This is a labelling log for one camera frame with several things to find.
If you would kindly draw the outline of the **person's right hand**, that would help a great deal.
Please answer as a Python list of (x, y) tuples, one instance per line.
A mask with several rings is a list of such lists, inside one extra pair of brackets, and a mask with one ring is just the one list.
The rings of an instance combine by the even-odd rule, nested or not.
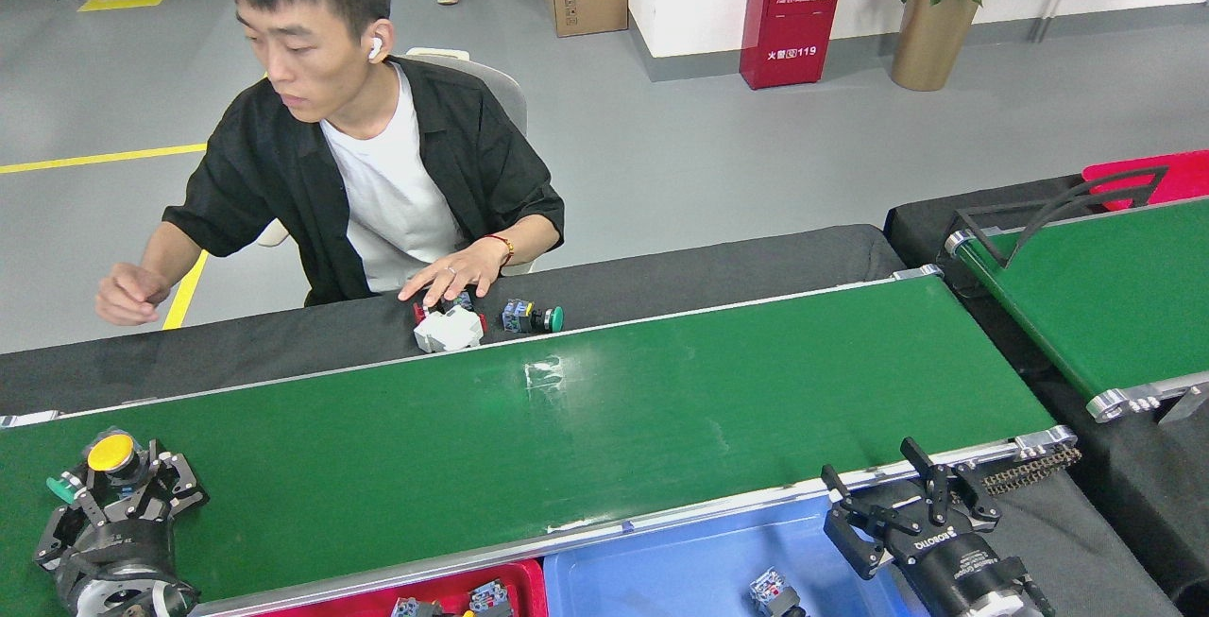
[(173, 286), (161, 273), (131, 263), (115, 264), (96, 290), (96, 315), (118, 327), (151, 323), (160, 319), (157, 307), (170, 295)]

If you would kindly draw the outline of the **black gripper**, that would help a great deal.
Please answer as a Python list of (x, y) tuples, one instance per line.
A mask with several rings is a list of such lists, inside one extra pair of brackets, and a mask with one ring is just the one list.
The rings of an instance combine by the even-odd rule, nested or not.
[[(1016, 586), (1022, 573), (1018, 559), (1001, 559), (987, 542), (987, 531), (1001, 514), (993, 495), (967, 463), (937, 465), (912, 437), (901, 452), (918, 471), (929, 504), (929, 521), (910, 523), (907, 531), (891, 531), (891, 554), (912, 589), (932, 616), (1014, 616), (1025, 607)], [(899, 527), (893, 508), (855, 498), (831, 465), (822, 466), (831, 509), (825, 534), (841, 557), (869, 581), (886, 560), (887, 527)], [(966, 506), (970, 519), (948, 519), (953, 494)]]
[(187, 459), (169, 451), (151, 459), (146, 475), (134, 489), (132, 521), (110, 523), (94, 492), (79, 482), (47, 482), (46, 486), (65, 504), (52, 512), (34, 552), (34, 563), (53, 571), (57, 592), (73, 592), (86, 578), (110, 577), (121, 571), (150, 573), (155, 579), (177, 583), (170, 519), (209, 502), (209, 494)]

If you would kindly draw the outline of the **person's left hand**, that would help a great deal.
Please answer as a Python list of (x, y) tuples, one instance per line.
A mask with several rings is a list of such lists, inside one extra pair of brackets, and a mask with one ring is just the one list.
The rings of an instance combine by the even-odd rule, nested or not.
[(501, 235), (487, 235), (469, 247), (436, 259), (420, 269), (398, 294), (399, 301), (420, 295), (420, 302), (433, 307), (440, 301), (452, 301), (468, 288), (478, 296), (501, 278), (502, 269), (514, 255), (513, 244)]

